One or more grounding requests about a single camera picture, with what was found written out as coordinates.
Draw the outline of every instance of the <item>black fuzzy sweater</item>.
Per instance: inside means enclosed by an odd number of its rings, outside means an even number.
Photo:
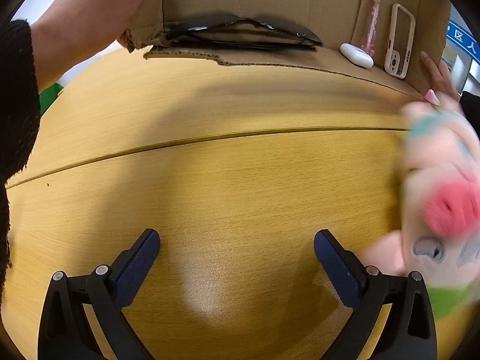
[[[26,21],[0,33],[0,301],[9,264],[10,229],[5,183],[27,164],[40,125],[32,38]]]

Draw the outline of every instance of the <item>beige phone case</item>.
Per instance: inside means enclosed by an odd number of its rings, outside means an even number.
[[[391,76],[404,79],[407,75],[414,35],[415,17],[402,5],[393,4],[384,65]]]

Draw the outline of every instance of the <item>wooden table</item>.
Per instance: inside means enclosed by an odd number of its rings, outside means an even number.
[[[35,359],[51,275],[111,263],[152,227],[161,253],[124,312],[156,358],[320,358],[350,310],[313,237],[329,228],[359,252],[399,228],[398,109],[408,100],[305,69],[103,57],[47,111],[27,169],[9,182],[7,332]],[[438,323],[440,359],[472,313]]]

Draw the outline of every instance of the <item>stuffed animal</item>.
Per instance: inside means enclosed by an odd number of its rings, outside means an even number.
[[[419,271],[435,318],[465,304],[480,275],[480,142],[459,104],[437,94],[402,112],[409,123],[401,165],[402,230],[361,254],[386,275]]]

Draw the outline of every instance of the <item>torn cardboard edge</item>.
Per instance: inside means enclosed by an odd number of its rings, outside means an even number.
[[[339,51],[318,48],[315,52],[299,50],[282,50],[274,52],[245,50],[212,50],[182,49],[154,46],[143,56],[145,59],[155,58],[189,58],[207,59],[220,66],[279,66],[288,68],[304,68],[323,71],[356,78],[394,89],[405,95],[421,100],[422,95],[406,81],[386,74],[381,68],[374,66],[370,70],[356,66],[348,61]]]

